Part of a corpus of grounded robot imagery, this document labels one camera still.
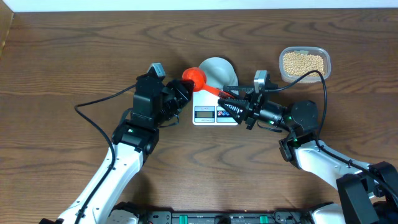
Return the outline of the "red plastic measuring scoop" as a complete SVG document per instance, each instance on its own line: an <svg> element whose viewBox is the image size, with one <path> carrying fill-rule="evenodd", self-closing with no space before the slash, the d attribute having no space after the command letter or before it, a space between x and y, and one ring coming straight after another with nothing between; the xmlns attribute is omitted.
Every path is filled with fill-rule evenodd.
<svg viewBox="0 0 398 224"><path fill-rule="evenodd" d="M217 89L215 87L209 86L206 84L206 75L204 71L198 67L192 67L186 69L183 74L182 74L182 79L183 80L191 80L194 83L193 91L194 92L199 92L202 90L207 91L208 93L211 93L212 95L218 96L219 98L234 98L233 95Z"/></svg>

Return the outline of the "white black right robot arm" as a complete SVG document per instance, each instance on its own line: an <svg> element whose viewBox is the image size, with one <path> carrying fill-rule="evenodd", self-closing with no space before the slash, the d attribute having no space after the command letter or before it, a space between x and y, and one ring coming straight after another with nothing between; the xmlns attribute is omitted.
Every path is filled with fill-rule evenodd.
<svg viewBox="0 0 398 224"><path fill-rule="evenodd" d="M397 169L392 164L359 161L328 146L320 138L325 115L318 114L315 102L274 103L269 95L281 89L268 81L243 89L243 98L223 94L218 104L248 129L264 123L266 129L286 131L279 141L284 160L338 192L339 203L309 209L301 223L397 223Z"/></svg>

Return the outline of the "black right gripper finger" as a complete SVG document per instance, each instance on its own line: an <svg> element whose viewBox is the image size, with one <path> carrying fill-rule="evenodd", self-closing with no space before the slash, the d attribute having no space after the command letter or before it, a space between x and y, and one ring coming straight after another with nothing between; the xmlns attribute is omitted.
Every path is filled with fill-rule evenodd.
<svg viewBox="0 0 398 224"><path fill-rule="evenodd" d="M220 98L218 104L225 109L238 124L241 124L248 116L249 102L246 100Z"/></svg>
<svg viewBox="0 0 398 224"><path fill-rule="evenodd" d="M244 85L244 86L224 86L223 87L223 91L225 92L232 92L232 91L243 91L247 94L251 94L252 92L255 91L253 86L248 86L248 85Z"/></svg>

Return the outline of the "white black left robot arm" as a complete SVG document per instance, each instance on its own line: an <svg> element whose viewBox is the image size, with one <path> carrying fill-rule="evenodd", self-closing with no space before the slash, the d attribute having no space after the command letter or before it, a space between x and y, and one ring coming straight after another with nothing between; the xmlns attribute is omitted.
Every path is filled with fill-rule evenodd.
<svg viewBox="0 0 398 224"><path fill-rule="evenodd" d="M194 83L143 75L132 86L133 106L122 115L96 174L56 223L106 223L129 181L142 169L159 141L164 122L177 117L192 99Z"/></svg>

